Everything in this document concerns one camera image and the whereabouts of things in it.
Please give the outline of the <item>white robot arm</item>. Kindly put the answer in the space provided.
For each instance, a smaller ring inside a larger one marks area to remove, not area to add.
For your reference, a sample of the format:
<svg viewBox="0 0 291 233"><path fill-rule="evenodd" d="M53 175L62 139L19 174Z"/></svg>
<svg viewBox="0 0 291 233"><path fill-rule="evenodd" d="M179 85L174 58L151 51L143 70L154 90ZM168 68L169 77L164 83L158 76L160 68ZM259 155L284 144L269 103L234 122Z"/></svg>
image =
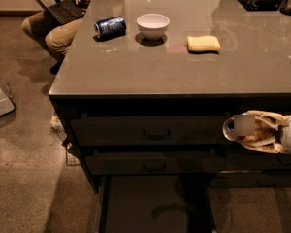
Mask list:
<svg viewBox="0 0 291 233"><path fill-rule="evenodd" d="M244 148L269 154L291 155L291 115L247 111L244 116L255 116L253 136L240 136L237 142Z"/></svg>

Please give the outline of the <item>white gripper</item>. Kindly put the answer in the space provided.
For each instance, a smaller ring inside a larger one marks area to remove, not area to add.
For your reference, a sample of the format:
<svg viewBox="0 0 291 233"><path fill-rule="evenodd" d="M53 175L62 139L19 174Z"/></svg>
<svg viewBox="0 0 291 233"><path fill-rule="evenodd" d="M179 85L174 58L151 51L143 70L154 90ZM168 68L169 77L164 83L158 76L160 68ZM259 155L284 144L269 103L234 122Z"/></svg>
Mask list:
<svg viewBox="0 0 291 233"><path fill-rule="evenodd" d="M257 110L247 111L246 114L255 116L258 120L263 121L272 129L278 129L279 141L272 136L255 142L241 142L243 147L263 153L285 153L291 155L291 116L283 116L278 113Z"/></svg>

